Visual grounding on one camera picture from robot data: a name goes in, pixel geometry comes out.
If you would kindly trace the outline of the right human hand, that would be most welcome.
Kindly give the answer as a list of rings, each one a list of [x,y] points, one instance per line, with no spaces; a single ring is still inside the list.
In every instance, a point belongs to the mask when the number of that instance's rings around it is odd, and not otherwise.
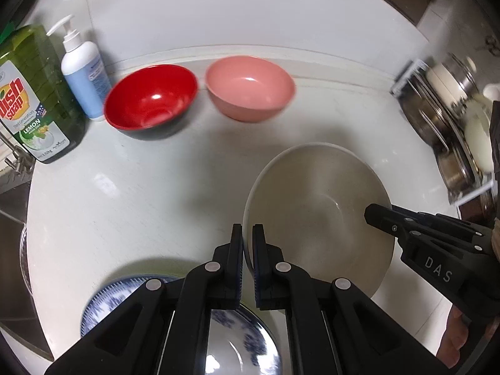
[[[437,350],[437,359],[447,368],[452,368],[458,363],[460,349],[465,345],[468,334],[469,330],[463,321],[463,313],[457,307],[452,306],[447,317],[446,329]]]

